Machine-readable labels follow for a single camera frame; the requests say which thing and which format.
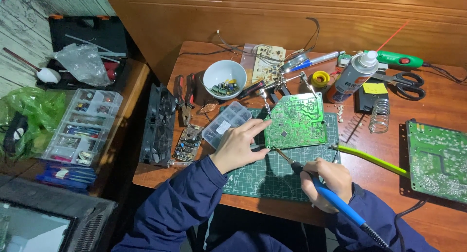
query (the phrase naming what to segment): yellow solder spool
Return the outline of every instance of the yellow solder spool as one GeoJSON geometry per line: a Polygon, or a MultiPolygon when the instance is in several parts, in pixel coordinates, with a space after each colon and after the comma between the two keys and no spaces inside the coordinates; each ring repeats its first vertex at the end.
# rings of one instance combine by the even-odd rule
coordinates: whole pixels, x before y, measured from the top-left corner
{"type": "Polygon", "coordinates": [[[317,88],[323,88],[326,87],[330,80],[331,78],[327,72],[317,71],[313,73],[312,85],[317,88]]]}

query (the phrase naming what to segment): monitor vent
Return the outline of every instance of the monitor vent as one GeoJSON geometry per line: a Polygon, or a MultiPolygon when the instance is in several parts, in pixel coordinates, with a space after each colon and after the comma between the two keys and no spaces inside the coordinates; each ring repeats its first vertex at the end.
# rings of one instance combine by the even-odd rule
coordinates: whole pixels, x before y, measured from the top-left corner
{"type": "Polygon", "coordinates": [[[90,219],[84,226],[81,234],[79,235],[78,242],[74,252],[90,252],[94,246],[94,241],[99,235],[100,224],[103,215],[97,215],[90,219]]]}

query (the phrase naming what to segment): plastic component box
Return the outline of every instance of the plastic component box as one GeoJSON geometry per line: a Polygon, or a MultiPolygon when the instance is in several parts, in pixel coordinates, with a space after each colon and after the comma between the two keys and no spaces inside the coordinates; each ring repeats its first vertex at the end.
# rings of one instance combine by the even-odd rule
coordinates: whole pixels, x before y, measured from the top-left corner
{"type": "Polygon", "coordinates": [[[84,166],[96,163],[122,100],[117,92],[76,90],[41,158],[84,166]]]}
{"type": "Polygon", "coordinates": [[[203,138],[215,149],[219,147],[224,132],[239,127],[251,119],[251,112],[238,101],[233,101],[201,133],[203,138]]]}

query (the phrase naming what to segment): clear plastic bag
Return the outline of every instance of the clear plastic bag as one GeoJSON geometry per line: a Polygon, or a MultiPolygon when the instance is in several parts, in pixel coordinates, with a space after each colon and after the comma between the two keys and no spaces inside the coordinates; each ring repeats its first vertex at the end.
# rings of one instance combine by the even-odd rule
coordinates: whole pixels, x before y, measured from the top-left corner
{"type": "Polygon", "coordinates": [[[17,112],[27,117],[27,130],[15,143],[14,153],[5,153],[3,146],[0,147],[0,156],[8,155],[12,160],[40,156],[65,113],[65,93],[19,88],[0,98],[0,108],[0,144],[4,143],[5,130],[12,125],[17,112]]]}
{"type": "Polygon", "coordinates": [[[113,83],[107,76],[96,45],[73,43],[55,52],[54,58],[80,82],[94,87],[113,83]]]}

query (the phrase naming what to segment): green plastic bag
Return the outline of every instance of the green plastic bag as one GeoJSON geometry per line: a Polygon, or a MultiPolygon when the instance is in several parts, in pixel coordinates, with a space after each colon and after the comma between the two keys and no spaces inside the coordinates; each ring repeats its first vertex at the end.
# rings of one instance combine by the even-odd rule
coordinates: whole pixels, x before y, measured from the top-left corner
{"type": "MultiPolygon", "coordinates": [[[[15,153],[9,159],[39,157],[49,145],[55,129],[65,113],[65,93],[45,92],[40,88],[24,87],[0,98],[0,127],[7,130],[16,112],[27,117],[28,128],[15,144],[15,153]]],[[[5,133],[0,132],[0,144],[5,133]]],[[[3,147],[0,154],[5,156],[3,147]]]]}

